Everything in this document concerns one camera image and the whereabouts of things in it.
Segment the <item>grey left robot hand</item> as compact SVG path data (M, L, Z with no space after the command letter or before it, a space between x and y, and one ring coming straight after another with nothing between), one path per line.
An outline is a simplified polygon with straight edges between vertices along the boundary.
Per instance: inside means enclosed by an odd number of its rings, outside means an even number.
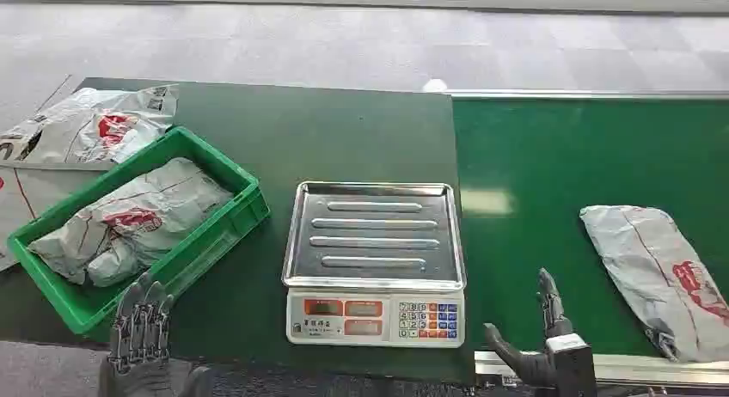
M99 396L175 396L168 342L175 297L148 272L124 291L101 361Z

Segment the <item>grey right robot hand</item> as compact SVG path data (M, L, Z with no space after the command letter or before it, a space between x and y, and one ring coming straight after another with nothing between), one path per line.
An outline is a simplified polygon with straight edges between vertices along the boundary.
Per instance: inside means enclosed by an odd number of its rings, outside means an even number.
M535 396L596 396L597 381L591 346L573 329L552 275L538 272L544 334L543 351L520 351L493 324L484 324L485 340Z

